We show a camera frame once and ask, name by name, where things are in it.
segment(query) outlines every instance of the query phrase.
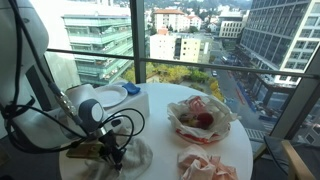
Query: car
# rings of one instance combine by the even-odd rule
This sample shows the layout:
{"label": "car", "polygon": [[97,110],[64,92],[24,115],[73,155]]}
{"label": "car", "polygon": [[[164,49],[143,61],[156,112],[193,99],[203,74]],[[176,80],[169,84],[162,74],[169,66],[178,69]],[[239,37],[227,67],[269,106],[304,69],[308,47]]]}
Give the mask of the car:
{"label": "car", "polygon": [[214,71],[214,70],[211,71],[211,74],[212,74],[213,77],[216,77],[218,75],[217,71]]}

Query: white napkin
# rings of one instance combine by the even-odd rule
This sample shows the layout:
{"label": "white napkin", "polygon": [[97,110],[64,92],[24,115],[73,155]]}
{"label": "white napkin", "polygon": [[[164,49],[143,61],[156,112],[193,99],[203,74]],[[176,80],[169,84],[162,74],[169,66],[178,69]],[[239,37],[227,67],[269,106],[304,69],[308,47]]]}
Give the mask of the white napkin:
{"label": "white napkin", "polygon": [[145,143],[144,138],[134,137],[127,145],[127,151],[122,159],[122,170],[119,173],[105,161],[87,161],[90,168],[88,180],[132,180],[148,169],[153,153]]}

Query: red fruit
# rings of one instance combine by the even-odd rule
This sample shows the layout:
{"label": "red fruit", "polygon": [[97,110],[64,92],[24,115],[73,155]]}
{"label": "red fruit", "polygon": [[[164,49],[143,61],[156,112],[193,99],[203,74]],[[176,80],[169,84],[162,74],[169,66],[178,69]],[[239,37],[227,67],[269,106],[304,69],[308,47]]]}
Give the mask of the red fruit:
{"label": "red fruit", "polygon": [[201,129],[208,129],[213,123],[213,117],[209,113],[201,113],[197,116],[197,126]]}

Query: black cable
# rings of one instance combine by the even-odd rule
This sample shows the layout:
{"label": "black cable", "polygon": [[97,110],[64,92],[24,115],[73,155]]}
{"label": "black cable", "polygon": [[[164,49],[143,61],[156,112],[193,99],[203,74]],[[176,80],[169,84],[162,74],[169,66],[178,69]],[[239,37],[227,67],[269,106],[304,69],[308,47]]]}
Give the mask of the black cable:
{"label": "black cable", "polygon": [[14,16],[15,23],[16,23],[16,35],[17,35],[17,60],[16,60],[16,73],[15,73],[15,92],[13,98],[13,105],[16,105],[18,102],[19,92],[20,92],[20,72],[21,72],[21,65],[22,65],[22,32],[21,28],[18,25],[18,17]]}
{"label": "black cable", "polygon": [[128,139],[126,141],[126,143],[120,148],[120,150],[123,150],[128,144],[129,142],[131,141],[132,137],[133,137],[133,132],[134,132],[134,123],[133,123],[133,120],[127,116],[127,115],[119,115],[119,116],[112,116],[109,120],[105,120],[102,124],[102,126],[104,126],[105,124],[111,122],[112,120],[114,119],[117,119],[119,117],[125,117],[125,118],[128,118],[130,123],[131,123],[131,132],[130,132],[130,135],[128,135]]}
{"label": "black cable", "polygon": [[43,69],[43,66],[42,66],[42,64],[40,62],[40,58],[39,58],[39,56],[37,54],[37,50],[36,50],[36,48],[35,48],[35,46],[34,46],[34,44],[32,42],[31,36],[30,36],[30,34],[29,34],[29,32],[28,32],[28,30],[27,30],[27,28],[26,28],[26,26],[25,26],[25,24],[24,24],[24,22],[23,22],[23,20],[22,20],[22,18],[20,16],[18,7],[15,5],[15,2],[13,0],[8,0],[8,1],[10,3],[11,7],[12,7],[14,15],[16,16],[16,19],[17,19],[16,26],[20,26],[20,28],[23,30],[24,35],[25,35],[25,37],[26,37],[26,39],[27,39],[27,41],[29,43],[31,52],[32,52],[32,54],[34,56],[34,59],[35,59],[37,65],[39,67],[39,70],[40,70],[41,74],[46,79],[48,84],[53,83],[51,81],[51,79],[49,78],[49,76],[46,74],[45,70]]}
{"label": "black cable", "polygon": [[54,121],[55,123],[59,124],[60,126],[62,126],[64,129],[66,129],[67,131],[69,131],[70,133],[72,133],[73,135],[75,136],[78,136],[79,138],[87,138],[85,136],[82,136],[80,135],[79,133],[73,131],[72,129],[70,129],[69,127],[65,126],[64,124],[62,124],[61,122],[59,122],[58,120],[56,120],[54,117],[50,116],[48,113],[42,111],[41,109],[38,109],[36,107],[33,107],[33,106],[27,106],[27,105],[17,105],[17,107],[25,107],[25,108],[29,108],[29,109],[32,109],[36,112],[39,112],[41,114],[43,114],[44,116],[48,117],[49,119],[51,119],[52,121]]}
{"label": "black cable", "polygon": [[[141,129],[139,130],[139,132],[137,132],[136,134],[133,134],[133,135],[132,135],[132,136],[137,136],[138,134],[140,134],[140,133],[143,131],[143,129],[144,129],[144,127],[145,127],[145,119],[144,119],[144,116],[142,115],[142,113],[141,113],[140,111],[134,109],[134,108],[125,108],[125,109],[121,109],[121,110],[113,113],[113,114],[112,114],[111,116],[109,116],[99,127],[102,127],[102,126],[104,125],[104,123],[107,123],[106,121],[109,121],[109,119],[112,118],[112,117],[114,117],[116,114],[118,114],[118,113],[120,113],[120,112],[123,112],[123,111],[129,111],[129,110],[137,112],[137,113],[141,116],[141,118],[142,118],[142,127],[141,127]],[[118,135],[118,136],[129,136],[129,135],[125,135],[125,134],[116,134],[116,133],[115,133],[115,135]]]}
{"label": "black cable", "polygon": [[80,144],[85,141],[85,139],[80,139],[79,141],[73,142],[68,146],[62,147],[62,148],[50,148],[50,149],[45,149],[45,148],[37,148],[37,149],[26,149],[24,148],[20,142],[14,137],[14,135],[11,132],[11,124],[12,121],[8,121],[8,124],[6,126],[6,130],[8,131],[8,137],[11,142],[11,144],[18,150],[25,152],[25,153],[30,153],[30,154],[42,154],[42,153],[54,153],[54,152],[60,152],[64,151],[70,148],[73,148],[75,145],[74,144]]}

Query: office building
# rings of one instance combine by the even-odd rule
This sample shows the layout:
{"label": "office building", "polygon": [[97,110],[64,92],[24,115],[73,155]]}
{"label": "office building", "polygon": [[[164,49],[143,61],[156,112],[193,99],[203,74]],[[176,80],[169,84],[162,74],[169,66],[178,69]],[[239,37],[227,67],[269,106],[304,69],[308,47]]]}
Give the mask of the office building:
{"label": "office building", "polygon": [[[133,55],[130,16],[66,14],[63,17],[72,50]],[[132,61],[74,55],[81,83],[95,86],[116,80]]]}
{"label": "office building", "polygon": [[180,32],[189,29],[184,13],[177,9],[157,9],[154,12],[156,29],[172,27],[173,31]]}
{"label": "office building", "polygon": [[237,39],[245,27],[249,11],[222,11],[219,16],[219,37]]}
{"label": "office building", "polygon": [[[253,1],[241,39],[250,63],[260,69],[303,73],[319,46],[319,17],[319,0]],[[268,107],[282,109],[298,82],[298,77],[258,75],[253,93]]]}

